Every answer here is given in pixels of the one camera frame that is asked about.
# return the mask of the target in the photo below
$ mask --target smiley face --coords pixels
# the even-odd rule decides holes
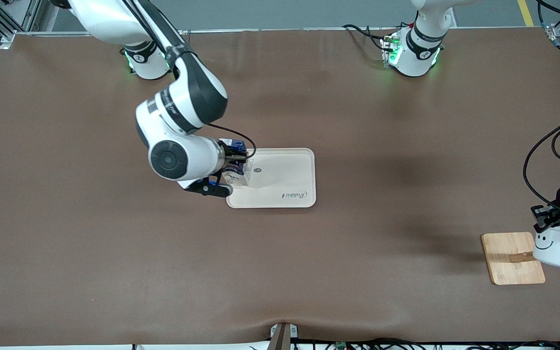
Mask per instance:
[[[535,239],[535,248],[546,250],[550,248],[554,244],[554,241],[548,241],[546,235],[542,235],[541,233],[537,234],[537,238]]]

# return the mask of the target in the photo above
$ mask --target metal bracket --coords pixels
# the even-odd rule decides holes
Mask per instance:
[[[269,332],[269,337],[273,337],[274,333],[276,332],[276,328],[278,328],[279,324],[274,325],[271,328],[271,332]],[[289,324],[289,328],[291,328],[291,337],[298,337],[298,327],[295,324]]]
[[[1,38],[0,50],[10,49],[10,47],[12,46],[12,42],[14,41],[14,38],[16,37],[16,33],[17,33],[17,31],[13,31],[12,37],[9,40],[6,37]]]

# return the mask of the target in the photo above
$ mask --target table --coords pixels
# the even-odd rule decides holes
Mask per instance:
[[[560,269],[490,283],[480,235],[532,230],[522,180],[560,123],[560,52],[540,28],[457,29],[424,77],[346,31],[195,34],[219,124],[316,157],[309,209],[235,210],[157,177],[129,75],[91,37],[0,51],[0,346],[300,337],[560,340]],[[228,136],[204,129],[201,135]],[[529,177],[548,196],[560,162]]]

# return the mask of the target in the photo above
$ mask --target wooden board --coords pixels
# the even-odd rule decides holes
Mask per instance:
[[[536,284],[546,281],[539,261],[509,262],[511,254],[533,251],[535,242],[530,232],[485,233],[481,236],[481,243],[492,283]]]

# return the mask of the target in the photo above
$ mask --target brown tabletop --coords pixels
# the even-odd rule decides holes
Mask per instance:
[[[560,52],[539,28],[445,44],[407,78],[344,31],[193,35],[229,93],[219,124],[316,157],[312,208],[236,210],[151,171],[134,108],[170,78],[129,75],[91,37],[17,36],[0,51],[0,345],[256,341],[279,321],[560,340],[560,269],[495,286],[480,244],[533,229],[522,163],[560,123]],[[529,177],[560,186],[549,147]]]

